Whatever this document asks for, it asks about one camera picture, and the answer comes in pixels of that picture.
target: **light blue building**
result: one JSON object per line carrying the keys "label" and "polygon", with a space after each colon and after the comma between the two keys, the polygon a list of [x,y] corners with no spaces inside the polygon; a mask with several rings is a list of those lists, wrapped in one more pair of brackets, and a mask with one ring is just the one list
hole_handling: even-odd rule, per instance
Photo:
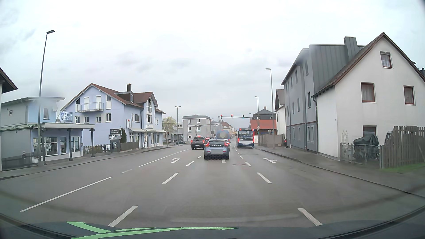
{"label": "light blue building", "polygon": [[[162,146],[162,114],[153,92],[115,91],[89,84],[61,111],[73,114],[73,123],[95,124],[94,145],[110,144],[111,129],[125,129],[127,142],[140,148]],[[83,144],[91,145],[90,131],[83,130]]]}

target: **asphalt road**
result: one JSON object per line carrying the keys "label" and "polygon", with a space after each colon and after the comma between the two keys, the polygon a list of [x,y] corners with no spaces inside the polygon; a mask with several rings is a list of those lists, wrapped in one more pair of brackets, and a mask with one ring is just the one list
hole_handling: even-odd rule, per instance
{"label": "asphalt road", "polygon": [[229,160],[204,160],[203,150],[182,145],[2,180],[0,213],[27,223],[119,228],[315,227],[386,221],[425,205],[416,196],[234,144]]}

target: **balcony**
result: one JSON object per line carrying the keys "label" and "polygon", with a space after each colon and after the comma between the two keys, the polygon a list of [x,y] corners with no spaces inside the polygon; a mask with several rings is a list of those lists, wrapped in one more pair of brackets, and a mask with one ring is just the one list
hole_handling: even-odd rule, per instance
{"label": "balcony", "polygon": [[76,105],[76,112],[91,112],[91,111],[103,111],[103,103],[102,102],[92,102],[85,104]]}

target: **sky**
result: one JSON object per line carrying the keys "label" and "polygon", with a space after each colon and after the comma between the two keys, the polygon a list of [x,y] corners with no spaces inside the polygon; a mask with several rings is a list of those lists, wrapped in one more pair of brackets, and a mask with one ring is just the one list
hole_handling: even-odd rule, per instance
{"label": "sky", "polygon": [[[425,67],[422,1],[0,0],[0,67],[19,88],[2,102],[65,97],[90,83],[153,91],[163,117],[249,116],[271,109],[302,48],[366,45],[385,32]],[[272,87],[270,72],[272,68]],[[223,119],[247,127],[248,119]]]}

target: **gray car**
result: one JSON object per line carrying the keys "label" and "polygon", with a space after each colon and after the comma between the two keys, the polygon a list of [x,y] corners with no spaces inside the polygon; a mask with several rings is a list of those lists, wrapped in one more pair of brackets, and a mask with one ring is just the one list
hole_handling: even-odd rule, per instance
{"label": "gray car", "polygon": [[230,158],[230,147],[223,139],[210,139],[204,147],[204,159],[220,158]]}

